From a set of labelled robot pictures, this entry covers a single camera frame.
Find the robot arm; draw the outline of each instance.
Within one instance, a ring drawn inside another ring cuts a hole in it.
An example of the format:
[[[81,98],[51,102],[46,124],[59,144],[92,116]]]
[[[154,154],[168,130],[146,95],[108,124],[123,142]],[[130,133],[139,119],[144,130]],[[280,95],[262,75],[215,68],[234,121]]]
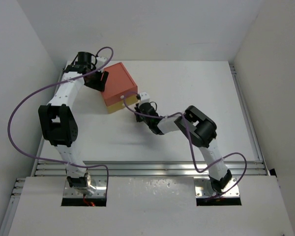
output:
[[[149,102],[150,96],[146,92],[140,93],[138,99],[140,102],[135,107],[137,113],[160,117],[151,106]],[[187,137],[186,125],[188,125],[192,144],[199,148],[207,165],[220,159],[222,156],[216,142],[216,124],[194,106],[189,106],[183,115],[187,124],[185,124],[182,117],[156,119],[136,114],[136,120],[137,122],[143,121],[146,123],[150,130],[158,135],[181,131]],[[208,172],[212,188],[217,193],[221,193],[222,189],[232,179],[231,171],[228,170],[223,161],[210,167]]]
[[[72,62],[64,71],[62,81],[86,74],[102,66],[106,58],[95,57],[92,63],[92,54],[79,52],[77,62]],[[93,76],[81,77],[77,80],[61,84],[52,100],[38,109],[40,124],[44,139],[55,146],[61,158],[68,162],[84,166],[78,158],[74,141],[78,136],[78,126],[74,120],[71,109],[73,102],[83,85],[92,89],[103,91],[108,72],[98,71]],[[83,194],[92,194],[95,188],[91,184],[90,175],[86,168],[66,166],[67,180],[70,187],[74,187]]]

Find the white table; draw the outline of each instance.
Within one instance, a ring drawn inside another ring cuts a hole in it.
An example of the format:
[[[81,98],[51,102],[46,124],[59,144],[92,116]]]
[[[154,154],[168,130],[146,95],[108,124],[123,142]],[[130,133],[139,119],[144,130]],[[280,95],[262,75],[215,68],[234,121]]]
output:
[[[217,124],[222,155],[239,151],[250,161],[258,160],[228,62],[123,61],[123,64],[138,90],[148,92],[152,101],[157,102],[159,114],[170,115],[194,105]],[[80,90],[72,112],[79,128],[76,144],[84,161],[191,161],[187,139],[181,132],[154,135],[144,123],[136,123],[127,109],[108,115],[101,94],[93,89]],[[204,160],[197,149],[195,154],[197,160]],[[48,141],[43,144],[41,156],[60,159]],[[234,156],[228,161],[242,159]]]

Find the white panel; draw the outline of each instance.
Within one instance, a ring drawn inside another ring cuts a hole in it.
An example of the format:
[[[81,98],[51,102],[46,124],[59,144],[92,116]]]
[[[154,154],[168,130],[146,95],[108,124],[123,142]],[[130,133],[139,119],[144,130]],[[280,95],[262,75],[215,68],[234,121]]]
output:
[[[235,66],[295,231],[295,0],[266,1]]]
[[[233,78],[226,61],[124,61],[139,91],[157,102],[160,115],[196,106],[217,124],[221,154],[242,152],[256,160],[245,126]],[[78,124],[77,147],[82,160],[191,161],[189,144],[181,132],[157,136],[127,109],[108,115],[101,94],[81,88],[72,113]],[[197,160],[203,161],[195,149]],[[42,157],[60,159],[47,141]],[[242,161],[240,156],[228,160]]]
[[[27,178],[9,235],[294,235],[275,177],[244,177],[242,206],[196,206],[185,177],[113,177],[106,207],[60,206],[64,182]]]
[[[264,0],[18,0],[57,64],[112,46],[118,60],[233,60]]]
[[[32,160],[19,154],[7,137],[16,105],[29,93],[56,81],[59,71],[15,0],[0,0],[0,224],[17,177],[30,174]],[[26,102],[12,123],[17,145],[35,154],[41,131],[38,107],[52,97],[42,92]]]

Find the red wire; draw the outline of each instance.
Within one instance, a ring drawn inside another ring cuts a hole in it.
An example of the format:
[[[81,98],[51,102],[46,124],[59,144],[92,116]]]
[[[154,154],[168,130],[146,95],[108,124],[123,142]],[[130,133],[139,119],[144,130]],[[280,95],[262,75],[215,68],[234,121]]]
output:
[[[90,207],[90,204],[88,203],[88,201],[85,200],[85,195],[83,195],[83,202]]]

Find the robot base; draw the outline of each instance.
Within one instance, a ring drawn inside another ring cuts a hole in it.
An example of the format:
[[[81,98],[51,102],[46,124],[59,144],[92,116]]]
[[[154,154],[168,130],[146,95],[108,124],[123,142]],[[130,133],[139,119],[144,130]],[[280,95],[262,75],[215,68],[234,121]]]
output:
[[[232,178],[231,181],[226,185],[226,187],[222,190],[223,192],[227,191],[230,187],[232,187],[236,183],[236,178]],[[197,206],[240,206],[240,194],[239,188],[236,185],[227,193],[223,194],[219,198],[212,198],[216,193],[212,189],[211,181],[209,177],[195,177],[195,191],[196,191],[196,200]]]
[[[66,180],[61,206],[86,207],[88,206],[86,202],[88,202],[94,203],[95,207],[105,207],[107,179],[104,177],[92,177],[91,183],[96,190],[92,195],[86,195],[85,199],[83,199],[83,194],[74,188],[70,188],[69,183]]]

